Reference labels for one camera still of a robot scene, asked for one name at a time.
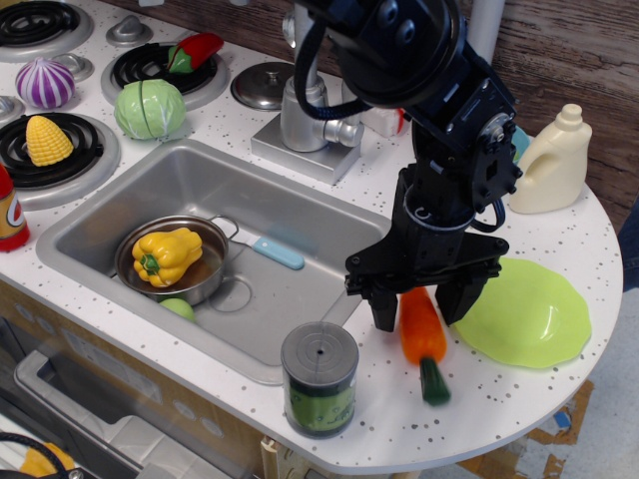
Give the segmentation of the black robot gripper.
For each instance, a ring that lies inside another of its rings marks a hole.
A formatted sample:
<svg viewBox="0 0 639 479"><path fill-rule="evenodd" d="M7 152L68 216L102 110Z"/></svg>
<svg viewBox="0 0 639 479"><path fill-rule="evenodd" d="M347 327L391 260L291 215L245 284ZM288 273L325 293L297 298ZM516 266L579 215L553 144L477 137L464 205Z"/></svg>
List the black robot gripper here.
<svg viewBox="0 0 639 479"><path fill-rule="evenodd" d="M394 331L398 293L435 285L446 325L463 319L499 275L505 239L473 233L476 210L467 176L447 177L413 163L398 176L389 232L345 262L350 295L369 297L373 322Z"/></svg>

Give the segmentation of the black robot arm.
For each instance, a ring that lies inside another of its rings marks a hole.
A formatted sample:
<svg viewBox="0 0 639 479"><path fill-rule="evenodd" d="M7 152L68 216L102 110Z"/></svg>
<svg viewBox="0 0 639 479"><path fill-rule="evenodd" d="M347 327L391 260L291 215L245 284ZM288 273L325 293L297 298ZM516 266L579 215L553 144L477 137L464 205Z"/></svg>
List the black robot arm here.
<svg viewBox="0 0 639 479"><path fill-rule="evenodd" d="M432 285L447 323L462 319L498 276L508 243L496 236L503 197L516 190L514 99L466 38L454 1L309 1L313 25L296 59L301 90L330 38L353 99L317 107L316 120L341 120L373 107L401 109L412 122L415 160L396 184L391 227L345 263L345 287L391 331L398 296Z"/></svg>

